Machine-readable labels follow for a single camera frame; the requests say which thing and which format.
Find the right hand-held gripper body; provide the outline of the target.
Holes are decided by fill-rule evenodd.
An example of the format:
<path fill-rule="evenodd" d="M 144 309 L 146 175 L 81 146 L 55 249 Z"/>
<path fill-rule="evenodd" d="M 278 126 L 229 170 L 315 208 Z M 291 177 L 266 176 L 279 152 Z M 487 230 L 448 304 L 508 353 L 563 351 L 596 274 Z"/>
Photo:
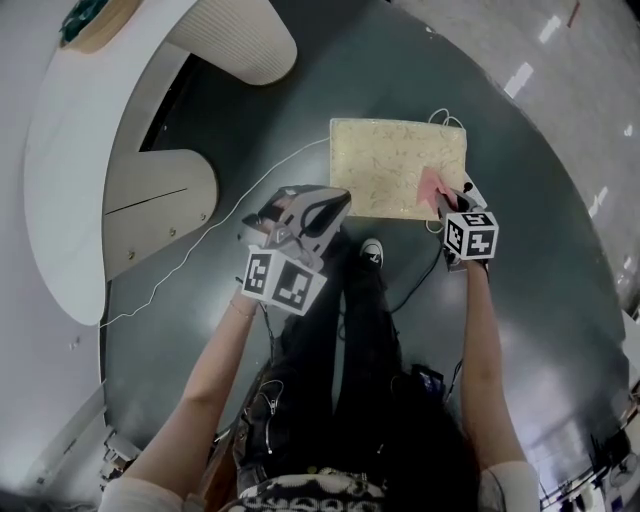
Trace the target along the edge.
<path fill-rule="evenodd" d="M 467 213 L 453 212 L 440 219 L 443 226 L 442 247 L 449 272 L 466 269 L 465 264 L 475 261 L 488 271 L 488 264 L 495 257 L 499 226 L 495 216 L 486 210 L 484 199 L 473 192 L 474 210 Z"/>

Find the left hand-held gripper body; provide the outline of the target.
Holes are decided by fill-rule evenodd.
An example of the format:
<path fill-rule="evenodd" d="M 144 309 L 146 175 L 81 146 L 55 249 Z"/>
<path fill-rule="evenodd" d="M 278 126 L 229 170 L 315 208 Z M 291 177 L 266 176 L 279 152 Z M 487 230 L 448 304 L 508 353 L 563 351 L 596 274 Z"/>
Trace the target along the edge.
<path fill-rule="evenodd" d="M 327 281 L 321 274 L 323 254 L 350 208 L 318 238 L 301 234 L 302 213 L 308 206 L 343 191 L 348 190 L 320 185 L 296 185 L 276 191 L 256 212 L 273 220 L 274 227 L 265 246 L 247 246 L 243 295 L 298 316 L 307 313 Z"/>

